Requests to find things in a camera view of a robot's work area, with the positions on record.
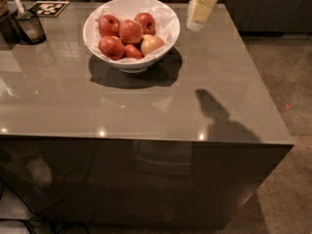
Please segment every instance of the bowl of fruit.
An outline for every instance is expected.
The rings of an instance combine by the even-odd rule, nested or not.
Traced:
[[[89,15],[83,38],[98,58],[137,73],[161,59],[179,32],[176,13],[158,0],[112,0]]]

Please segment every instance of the glass jar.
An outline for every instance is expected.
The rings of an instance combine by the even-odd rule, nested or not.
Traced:
[[[0,17],[9,11],[8,0],[0,0]]]

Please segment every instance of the tile floor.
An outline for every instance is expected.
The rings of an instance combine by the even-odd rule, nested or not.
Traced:
[[[265,180],[243,209],[214,234],[311,234],[312,233],[312,38],[243,37],[294,141],[294,148]],[[12,193],[5,191],[0,217],[29,215]],[[116,226],[89,226],[92,234],[211,234],[206,229],[157,230]],[[37,234],[51,233],[46,225]],[[1,234],[27,234],[19,222],[0,222]],[[83,226],[61,234],[87,233]]]

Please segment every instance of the bowl rim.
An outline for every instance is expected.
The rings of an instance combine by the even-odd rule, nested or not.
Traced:
[[[107,5],[111,4],[111,3],[118,2],[118,1],[120,1],[120,0],[110,0],[110,1],[108,1],[108,2],[102,3],[100,6],[98,6],[97,8],[95,8],[95,9],[92,11],[91,14],[89,14],[88,18],[86,19],[86,21],[85,21],[85,23],[84,23],[84,27],[83,27],[83,38],[84,38],[84,43],[85,43],[85,44],[86,44],[86,39],[87,39],[87,29],[86,29],[86,25],[87,25],[87,22],[90,20],[90,18],[91,18],[91,17],[96,13],[96,11],[99,10],[100,8],[102,8],[102,7],[104,7],[104,6],[107,6]],[[169,9],[169,10],[176,16],[176,18],[177,18],[177,29],[176,29],[176,30],[177,30],[177,38],[178,38],[178,36],[179,36],[179,34],[180,34],[180,22],[179,22],[179,19],[178,19],[178,17],[177,17],[176,12],[175,12],[168,4],[163,3],[163,2],[161,2],[161,1],[159,1],[159,0],[150,0],[150,1],[154,1],[154,2],[159,3],[159,4],[162,5],[162,6],[165,6],[166,9]],[[169,45],[168,50],[170,50],[170,49],[175,45],[176,40],[173,41],[173,43],[172,43],[171,45]],[[101,58],[101,57],[99,57],[89,46],[87,46],[87,48],[88,48],[96,57],[98,57],[98,58],[100,58],[100,59],[102,59],[102,60],[104,60],[104,61],[106,61],[106,62],[112,63],[112,64],[122,65],[122,66],[123,66],[122,68],[125,68],[125,69],[127,69],[127,66],[133,66],[134,64],[144,64],[144,63],[151,62],[151,61],[153,61],[153,60],[155,60],[155,59],[158,59],[158,58],[162,57],[162,56],[166,53],[166,52],[165,52],[165,53],[163,53],[163,54],[159,54],[158,56],[156,56],[156,57],[153,58],[153,59],[139,59],[139,60],[135,60],[135,61],[133,61],[133,62],[118,62],[118,61],[112,60],[112,59],[110,59],[110,58]]]

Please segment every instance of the black container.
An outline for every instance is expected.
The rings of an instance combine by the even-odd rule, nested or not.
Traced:
[[[21,41],[28,45],[35,45],[47,39],[42,24],[36,12],[29,10],[29,17],[20,18],[18,12],[11,15],[13,26]]]

